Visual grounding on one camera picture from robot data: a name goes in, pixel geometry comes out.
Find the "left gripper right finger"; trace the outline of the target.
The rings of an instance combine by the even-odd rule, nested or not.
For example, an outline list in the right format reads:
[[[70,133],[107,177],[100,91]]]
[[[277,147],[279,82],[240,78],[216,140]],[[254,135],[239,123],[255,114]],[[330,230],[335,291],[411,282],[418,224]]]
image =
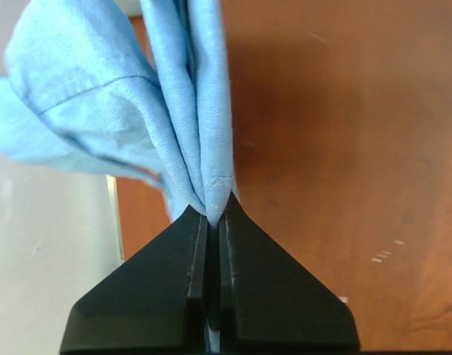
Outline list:
[[[230,195],[219,222],[223,350],[357,350],[348,306]]]

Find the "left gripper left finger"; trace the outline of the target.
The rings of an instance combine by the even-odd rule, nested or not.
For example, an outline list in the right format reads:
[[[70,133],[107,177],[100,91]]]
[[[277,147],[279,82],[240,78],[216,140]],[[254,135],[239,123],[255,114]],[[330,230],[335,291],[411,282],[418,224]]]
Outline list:
[[[72,307],[63,354],[203,354],[204,216],[188,207]]]

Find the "light blue long sleeve shirt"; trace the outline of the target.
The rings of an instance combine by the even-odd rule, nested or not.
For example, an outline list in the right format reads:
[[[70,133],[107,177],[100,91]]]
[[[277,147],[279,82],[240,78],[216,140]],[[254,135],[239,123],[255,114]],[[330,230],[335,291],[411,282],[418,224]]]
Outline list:
[[[32,1],[0,76],[0,154],[143,180],[216,225],[235,191],[219,1],[143,1],[152,57],[113,1]]]

